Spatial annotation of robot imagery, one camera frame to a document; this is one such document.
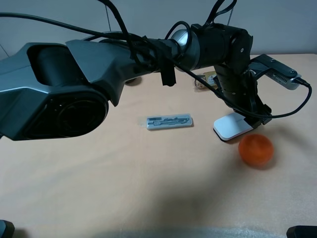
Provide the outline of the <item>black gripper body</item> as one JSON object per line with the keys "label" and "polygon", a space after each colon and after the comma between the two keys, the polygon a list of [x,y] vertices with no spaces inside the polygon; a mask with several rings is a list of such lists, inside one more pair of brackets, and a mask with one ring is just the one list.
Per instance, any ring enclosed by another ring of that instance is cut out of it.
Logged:
{"label": "black gripper body", "polygon": [[214,66],[227,105],[244,116],[259,114],[256,86],[247,63]]}

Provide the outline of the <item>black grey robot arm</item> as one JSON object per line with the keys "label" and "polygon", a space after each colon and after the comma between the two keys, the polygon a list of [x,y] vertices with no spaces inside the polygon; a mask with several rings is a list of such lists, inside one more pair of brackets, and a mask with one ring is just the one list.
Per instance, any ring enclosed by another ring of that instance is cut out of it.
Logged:
{"label": "black grey robot arm", "polygon": [[134,50],[114,32],[99,42],[28,43],[0,62],[0,134],[11,140],[87,134],[119,103],[124,84],[158,72],[164,86],[175,71],[213,66],[217,95],[251,126],[270,120],[249,70],[253,37],[245,29],[193,24],[166,39],[131,37]]}

